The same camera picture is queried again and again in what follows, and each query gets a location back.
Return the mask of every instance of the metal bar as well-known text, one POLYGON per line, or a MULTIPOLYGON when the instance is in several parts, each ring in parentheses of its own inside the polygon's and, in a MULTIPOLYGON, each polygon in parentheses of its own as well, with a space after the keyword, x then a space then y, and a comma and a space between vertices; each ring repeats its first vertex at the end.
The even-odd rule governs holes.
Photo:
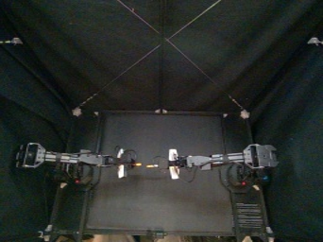
MULTIPOLYGON (((123 111, 123 110, 103 110, 107 114, 151 114, 159 115, 155 111, 123 111)), ((166 115, 197 115, 197 116, 220 116, 224 112, 182 112, 182 111, 169 111, 166 115)))
POLYGON ((224 145, 224 154, 228 154, 228 144, 226 144, 226 126, 225 126, 225 117, 221 117, 221 134, 222 134, 222 145, 224 145))
POLYGON ((103 116, 103 113, 99 112, 98 126, 97 126, 97 154, 99 154, 102 151, 103 135, 105 135, 105 116, 103 116))
POLYGON ((79 231, 77 235, 78 242, 82 242, 82 237, 83 237, 85 228, 86 228, 90 192, 91 192, 90 190, 85 192, 85 200, 83 200, 82 213, 81 213, 81 226, 79 226, 79 231))
POLYGON ((161 48, 159 48, 159 91, 158 91, 161 111, 163 111, 163 108, 165 108, 163 95, 165 95, 166 14, 167 14, 167 0, 161 0, 159 1, 161 48))
MULTIPOLYGON (((86 229, 86 234, 127 234, 127 235, 147 235, 147 230, 115 230, 115 229, 86 229)), ((166 231, 167 234, 182 235, 182 236, 234 236, 234 232, 182 232, 182 231, 166 231)))

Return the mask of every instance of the cable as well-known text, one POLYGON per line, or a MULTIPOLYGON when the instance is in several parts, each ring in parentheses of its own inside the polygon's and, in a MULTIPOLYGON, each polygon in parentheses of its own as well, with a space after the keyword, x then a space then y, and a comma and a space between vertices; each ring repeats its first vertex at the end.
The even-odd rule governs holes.
MULTIPOLYGON (((209 78, 209 80, 212 80, 212 82, 214 84, 218 85, 218 83, 214 81, 214 79, 206 74, 206 72, 198 67, 197 63, 189 58, 189 56, 183 53, 183 51, 177 47, 177 45, 170 41, 170 39, 167 39, 167 42, 170 43, 170 45, 175 48, 175 50, 183 55, 183 57, 188 59, 188 61, 192 63, 192 65, 200 70, 200 72, 209 78)), ((222 91, 228 97, 230 98, 230 100, 240 106, 240 108, 242 110, 245 110, 244 105, 238 102, 238 100, 225 91, 222 91)))
POLYGON ((131 9, 122 0, 117 0, 127 9, 129 11, 146 23, 146 25, 159 34, 159 31, 153 27, 153 25, 137 14, 135 9, 131 9))
POLYGON ((134 68, 135 65, 138 65, 149 56, 150 54, 161 47, 161 44, 127 68, 127 70, 115 78, 113 79, 106 86, 94 94, 91 95, 83 102, 82 104, 78 106, 78 108, 81 108, 82 106, 86 105, 86 103, 97 96, 99 95, 105 89, 134 68))
POLYGON ((198 170, 198 166, 196 166, 196 170, 194 170, 194 176, 192 177, 192 179, 190 180, 185 180, 185 179, 182 179, 181 177, 179 177, 179 173, 178 173, 178 177, 179 177, 179 179, 183 181, 183 182, 188 182, 188 183, 192 183, 194 180, 196 180, 196 178, 197 178, 197 170, 198 170))
POLYGON ((175 34, 174 34, 169 39, 171 39, 173 37, 175 37, 175 35, 178 35, 178 34, 183 31, 183 29, 185 29, 188 26, 190 26, 190 25, 192 25, 192 24, 200 19, 200 17, 202 17, 202 15, 205 15, 206 12, 208 12, 210 9, 214 8, 216 5, 220 4, 221 1, 222 1, 222 0, 220 0, 217 3, 214 3, 214 4, 212 5, 212 7, 210 7, 208 10, 205 10, 205 11, 198 15, 198 17, 197 17, 193 21, 190 21, 189 24, 188 24, 186 26, 183 26, 183 27, 175 32, 175 34))

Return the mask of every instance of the black fabric wall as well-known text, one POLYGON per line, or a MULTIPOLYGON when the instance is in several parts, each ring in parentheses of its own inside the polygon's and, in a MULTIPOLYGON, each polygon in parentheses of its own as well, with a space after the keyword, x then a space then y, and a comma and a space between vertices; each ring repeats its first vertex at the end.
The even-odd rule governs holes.
MULTIPOLYGON (((6 29, 0 32, 2 37, 11 36, 6 29)), ((71 118, 49 80, 19 46, 0 45, 0 241, 22 241, 14 236, 35 233, 49 224, 57 192, 50 170, 17 169, 14 162, 21 144, 39 142, 49 149, 66 149, 71 118)))
POLYGON ((285 241, 323 241, 322 80, 323 48, 306 44, 256 109, 257 141, 278 148, 281 164, 266 199, 272 226, 285 241))

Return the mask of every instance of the metal frame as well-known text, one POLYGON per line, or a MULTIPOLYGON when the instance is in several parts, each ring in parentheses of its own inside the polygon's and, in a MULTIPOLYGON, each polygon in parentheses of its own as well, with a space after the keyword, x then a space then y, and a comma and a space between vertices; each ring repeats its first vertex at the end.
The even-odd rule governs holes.
MULTIPOLYGON (((97 127, 97 151, 101 151, 101 146, 102 146, 102 140, 103 140, 103 124, 105 124, 105 113, 129 113, 129 114, 155 114, 154 112, 125 112, 125 111, 105 111, 103 113, 99 114, 98 116, 98 127, 97 127)), ((177 115, 197 115, 197 112, 170 112, 170 114, 177 114, 177 115)), ((224 137, 224 153, 226 153, 228 149, 228 144, 226 144, 226 126, 225 126, 225 117, 224 113, 218 112, 200 112, 198 113, 201 116, 210 116, 210 115, 221 115, 221 125, 222 125, 222 137, 224 137)), ((106 234, 106 233, 115 233, 115 234, 130 234, 130 235, 149 235, 153 237, 159 236, 161 234, 175 234, 175 235, 197 235, 197 236, 237 236, 238 241, 242 242, 245 239, 246 235, 250 235, 241 227, 241 218, 240 218, 240 207, 238 203, 242 202, 242 199, 248 199, 249 197, 249 189, 242 192, 242 190, 236 191, 236 189, 229 189, 230 194, 232 194, 232 202, 233 202, 233 211, 234 211, 234 227, 233 227, 233 233, 188 233, 188 232, 158 232, 158 231, 127 231, 127 230, 110 230, 110 229, 87 229, 86 228, 86 221, 87 221, 87 215, 89 215, 89 201, 91 198, 93 194, 93 187, 89 187, 87 189, 83 190, 83 204, 82 204, 82 212, 81 212, 81 223, 79 227, 75 231, 71 230, 58 230, 57 231, 57 219, 58 219, 58 208, 61 206, 61 196, 62 196, 62 189, 58 189, 58 197, 57 197, 57 203, 55 203, 55 209, 53 213, 53 218, 51 218, 51 225, 54 225, 54 230, 50 232, 53 234, 51 241, 57 241, 58 236, 61 234, 71 234, 75 236, 75 239, 78 242, 82 242, 82 235, 83 234, 106 234)), ((258 205, 262 210, 262 222, 264 226, 261 230, 257 230, 253 235, 260 236, 265 241, 268 241, 268 216, 266 216, 266 203, 265 203, 265 195, 264 195, 264 189, 261 187, 260 191, 253 191, 253 193, 258 193, 258 205)))

